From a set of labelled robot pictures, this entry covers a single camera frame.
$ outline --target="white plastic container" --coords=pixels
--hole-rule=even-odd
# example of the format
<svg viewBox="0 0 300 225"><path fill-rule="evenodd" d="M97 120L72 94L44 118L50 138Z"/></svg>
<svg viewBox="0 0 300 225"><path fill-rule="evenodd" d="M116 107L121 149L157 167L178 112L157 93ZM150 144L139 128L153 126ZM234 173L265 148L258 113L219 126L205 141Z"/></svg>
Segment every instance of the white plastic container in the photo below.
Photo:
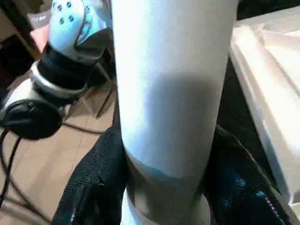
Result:
<svg viewBox="0 0 300 225"><path fill-rule="evenodd" d="M288 45L276 35L300 30L300 7L236 23L230 56L277 185L300 215L300 62L287 73L269 46Z"/></svg>

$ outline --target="black cloth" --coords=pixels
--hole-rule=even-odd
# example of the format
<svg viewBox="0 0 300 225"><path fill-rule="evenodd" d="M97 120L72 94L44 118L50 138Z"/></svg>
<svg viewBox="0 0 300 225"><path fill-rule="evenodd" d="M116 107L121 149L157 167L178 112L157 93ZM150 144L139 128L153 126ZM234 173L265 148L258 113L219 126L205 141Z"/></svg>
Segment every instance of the black cloth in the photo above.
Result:
<svg viewBox="0 0 300 225"><path fill-rule="evenodd" d="M120 128L112 127L75 168L52 224L120 224L127 175Z"/></svg>
<svg viewBox="0 0 300 225"><path fill-rule="evenodd" d="M272 179L272 171L256 132L243 91L231 61L228 61L217 123L234 134Z"/></svg>
<svg viewBox="0 0 300 225"><path fill-rule="evenodd" d="M300 224L249 151L219 125L205 190L218 225Z"/></svg>

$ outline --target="black cable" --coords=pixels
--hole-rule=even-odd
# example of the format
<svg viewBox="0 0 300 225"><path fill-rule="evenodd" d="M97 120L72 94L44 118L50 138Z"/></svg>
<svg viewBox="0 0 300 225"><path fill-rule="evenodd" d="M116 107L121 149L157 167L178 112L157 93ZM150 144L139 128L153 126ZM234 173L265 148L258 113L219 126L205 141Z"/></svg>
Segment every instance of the black cable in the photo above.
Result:
<svg viewBox="0 0 300 225"><path fill-rule="evenodd" d="M4 169L4 167L2 167L6 177L5 177L4 185L3 185L2 192L1 192L1 195L0 195L0 209L1 209L1 206L4 202L4 199L5 199L5 197L8 193L9 177L10 177L10 173L11 173L11 168L13 166L15 153L16 153L16 150L18 148L18 145L19 145L21 139L22 138L18 137L15 144L14 144L13 150L12 150L11 155L9 157L8 167L6 168L6 170ZM4 165L5 161L4 161L3 149L0 151L0 159L1 159L2 165Z"/></svg>
<svg viewBox="0 0 300 225"><path fill-rule="evenodd" d="M2 164L2 169L6 175L6 179L8 178L8 181L11 183L11 185L13 186L13 188L15 189L15 191L19 194L19 196L23 199L23 201L25 202L24 204L22 204L21 202L17 202L16 200L12 199L12 198L5 198L4 200L8 200L9 202L13 203L13 204L16 204L20 207L23 207L24 209L26 210L29 210L31 211L32 213L36 214L37 216L39 216L40 218L42 218L44 221L46 221L47 223L50 223L51 220L43 215L39 210L37 210L37 208L30 202L30 200L28 199L28 197L22 193L22 191L19 189L19 187L15 184L15 181L14 179L9 176L9 173L10 171L8 170L8 167L10 167L11 169L11 166L12 166L12 162L13 162L13 159L14 159L14 155L11 156L12 160L9 161L9 165L7 166L6 165L6 162L5 162L5 159L4 159L4 154L3 154L3 142L4 142L4 139L7 135L7 130L5 130L2 134L1 134L1 137L0 137L0 160L1 160L1 164ZM18 147L18 144L19 144L19 139L21 140L21 138L18 138L18 140L16 141L15 145L14 145L14 150L16 151L17 147Z"/></svg>
<svg viewBox="0 0 300 225"><path fill-rule="evenodd" d="M1 209L1 211L8 216L18 219L19 221L22 221L22 224L30 224L30 225L44 225L45 223L42 223L40 220L36 220L35 217L31 215L26 215L20 211L18 211L15 207L9 207L4 205Z"/></svg>
<svg viewBox="0 0 300 225"><path fill-rule="evenodd" d="M104 102L103 102L101 108L99 109L99 112L98 112L97 115L96 115L96 118L98 118L99 115L103 112L103 110L104 110L104 108L105 108L105 106L106 106L106 103L107 103L109 97L110 97L110 96L112 95L112 93L113 93L113 90L114 90L114 87L111 88L111 90L109 91L108 95L106 96L106 98L105 98L105 100L104 100Z"/></svg>
<svg viewBox="0 0 300 225"><path fill-rule="evenodd" d="M64 122L62 125L66 126L68 128L78 130L78 131L87 132L87 133L92 134L92 135L102 135L105 132L105 131L96 131L96 130L85 129L85 128L79 127L77 125L70 124L68 122Z"/></svg>

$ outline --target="white pole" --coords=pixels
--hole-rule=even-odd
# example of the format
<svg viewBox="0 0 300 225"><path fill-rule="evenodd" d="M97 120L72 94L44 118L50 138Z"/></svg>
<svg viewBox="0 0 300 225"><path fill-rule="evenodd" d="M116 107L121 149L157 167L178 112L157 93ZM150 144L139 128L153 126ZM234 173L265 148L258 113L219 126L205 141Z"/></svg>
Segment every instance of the white pole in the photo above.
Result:
<svg viewBox="0 0 300 225"><path fill-rule="evenodd" d="M136 224L199 224L190 221L191 211L201 199L237 5L112 1L121 130L131 173L132 207L124 213Z"/></svg>

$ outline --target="floor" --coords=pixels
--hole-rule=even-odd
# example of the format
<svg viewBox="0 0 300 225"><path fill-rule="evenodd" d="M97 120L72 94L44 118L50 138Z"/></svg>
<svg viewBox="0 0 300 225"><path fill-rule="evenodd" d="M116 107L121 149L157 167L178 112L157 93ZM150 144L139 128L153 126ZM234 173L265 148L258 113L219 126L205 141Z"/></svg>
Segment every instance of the floor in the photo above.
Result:
<svg viewBox="0 0 300 225"><path fill-rule="evenodd" d="M105 86L101 90L96 90L88 98L95 109L101 107L108 89ZM106 130L112 124L114 99L115 95L111 96L100 118L95 119L90 116L85 107L80 105L68 118L68 122L84 128ZM62 127L54 136L47 139L34 142L22 140L14 160L12 176L32 202L52 217L72 171L97 139L96 135ZM5 139L6 158L9 157L15 140L16 137L13 134L9 134ZM0 187L3 182L4 175L0 172ZM8 196L18 199L12 188ZM43 224L39 219L16 206L5 203L3 208L10 213L0 211L0 224Z"/></svg>

